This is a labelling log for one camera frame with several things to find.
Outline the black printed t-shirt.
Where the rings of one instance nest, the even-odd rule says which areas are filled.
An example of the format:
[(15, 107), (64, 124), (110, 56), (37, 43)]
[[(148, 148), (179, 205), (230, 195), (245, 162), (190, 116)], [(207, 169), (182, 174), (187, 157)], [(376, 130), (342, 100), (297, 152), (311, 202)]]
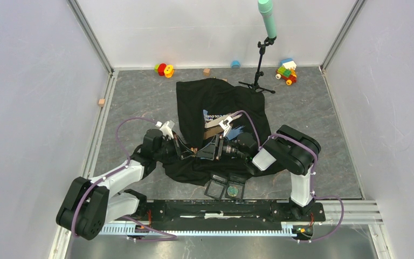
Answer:
[[(200, 150), (223, 129), (214, 121), (221, 117), (237, 118), (231, 123), (228, 140), (241, 133), (250, 133), (261, 145), (271, 135), (265, 113), (265, 97), (261, 92), (240, 86), (232, 86), (221, 79), (208, 78), (176, 83), (178, 124), (182, 141)], [(190, 157), (172, 163), (162, 163), (165, 174), (171, 179), (203, 186), (212, 174), (228, 177), (231, 174), (247, 179), (267, 176), (284, 171), (283, 166), (274, 165), (257, 176), (249, 175), (245, 165), (235, 159), (223, 158), (210, 161)]]

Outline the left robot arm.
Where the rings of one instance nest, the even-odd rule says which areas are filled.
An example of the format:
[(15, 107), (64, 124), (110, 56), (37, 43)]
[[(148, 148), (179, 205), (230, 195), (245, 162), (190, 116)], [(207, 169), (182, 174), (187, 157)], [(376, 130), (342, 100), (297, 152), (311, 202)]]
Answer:
[(143, 219), (145, 197), (125, 188), (148, 176), (160, 163), (172, 163), (195, 154), (173, 131), (149, 129), (132, 155), (115, 169), (91, 179), (75, 178), (60, 206), (56, 224), (75, 236), (92, 240), (103, 226), (125, 215)]

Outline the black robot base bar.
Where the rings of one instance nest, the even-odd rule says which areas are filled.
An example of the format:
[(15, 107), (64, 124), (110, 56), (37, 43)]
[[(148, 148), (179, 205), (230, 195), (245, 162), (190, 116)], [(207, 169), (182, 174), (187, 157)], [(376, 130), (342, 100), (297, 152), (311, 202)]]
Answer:
[(132, 217), (157, 230), (279, 230), (281, 223), (325, 222), (323, 205), (298, 211), (278, 200), (153, 200), (138, 206)]

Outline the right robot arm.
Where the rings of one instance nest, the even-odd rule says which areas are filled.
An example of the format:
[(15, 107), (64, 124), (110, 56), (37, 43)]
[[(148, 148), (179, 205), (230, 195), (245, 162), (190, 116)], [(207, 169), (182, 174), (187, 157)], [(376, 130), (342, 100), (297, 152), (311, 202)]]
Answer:
[(321, 146), (315, 139), (282, 125), (261, 145), (250, 133), (241, 133), (234, 140), (217, 134), (194, 157), (211, 161), (235, 159), (253, 176), (271, 166), (283, 166), (291, 173), (290, 214), (296, 220), (304, 220), (311, 214), (315, 200), (311, 175), (315, 173), (320, 151)]

